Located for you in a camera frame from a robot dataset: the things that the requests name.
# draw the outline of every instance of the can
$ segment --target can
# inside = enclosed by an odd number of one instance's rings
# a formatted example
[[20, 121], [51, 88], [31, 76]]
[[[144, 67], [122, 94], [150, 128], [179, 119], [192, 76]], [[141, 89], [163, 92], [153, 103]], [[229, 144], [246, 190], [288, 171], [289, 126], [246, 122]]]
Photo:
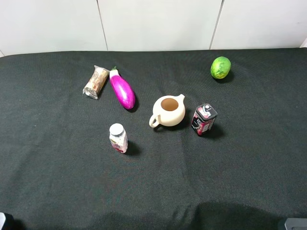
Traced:
[[201, 136], [212, 128], [216, 117], [217, 112], [213, 107], [208, 103], [204, 103], [196, 108], [191, 127], [197, 135]]

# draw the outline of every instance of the teapot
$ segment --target teapot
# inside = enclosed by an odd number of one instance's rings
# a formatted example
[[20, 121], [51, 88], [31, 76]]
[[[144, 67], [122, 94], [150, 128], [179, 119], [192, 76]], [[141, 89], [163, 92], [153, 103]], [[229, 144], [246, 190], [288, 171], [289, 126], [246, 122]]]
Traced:
[[153, 105], [153, 115], [149, 120], [149, 126], [154, 128], [159, 124], [164, 126], [179, 124], [186, 113], [184, 98], [183, 94], [177, 97], [168, 95], [159, 98]]

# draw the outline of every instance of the wrapped snack bar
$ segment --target wrapped snack bar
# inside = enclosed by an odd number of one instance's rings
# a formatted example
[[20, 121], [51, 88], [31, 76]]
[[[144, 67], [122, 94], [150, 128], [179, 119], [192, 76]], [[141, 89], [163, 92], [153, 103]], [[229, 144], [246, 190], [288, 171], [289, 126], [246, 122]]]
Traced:
[[95, 66], [95, 71], [83, 89], [83, 93], [91, 98], [98, 99], [98, 94], [106, 82], [109, 75], [109, 70]]

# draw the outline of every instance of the teapot spout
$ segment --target teapot spout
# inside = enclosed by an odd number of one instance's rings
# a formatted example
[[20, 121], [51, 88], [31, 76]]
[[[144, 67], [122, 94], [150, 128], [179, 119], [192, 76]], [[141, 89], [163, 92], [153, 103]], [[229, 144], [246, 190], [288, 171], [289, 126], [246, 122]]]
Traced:
[[185, 98], [185, 96], [184, 96], [183, 94], [181, 94], [181, 95], [179, 95], [177, 98], [183, 101], [183, 99]]

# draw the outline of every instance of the white bottle cap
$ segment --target white bottle cap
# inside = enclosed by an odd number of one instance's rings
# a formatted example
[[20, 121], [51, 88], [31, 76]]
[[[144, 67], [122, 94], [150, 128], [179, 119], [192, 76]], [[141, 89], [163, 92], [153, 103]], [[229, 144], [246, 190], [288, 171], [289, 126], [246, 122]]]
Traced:
[[123, 132], [124, 127], [119, 123], [115, 123], [110, 127], [110, 134], [113, 136], [120, 136]]

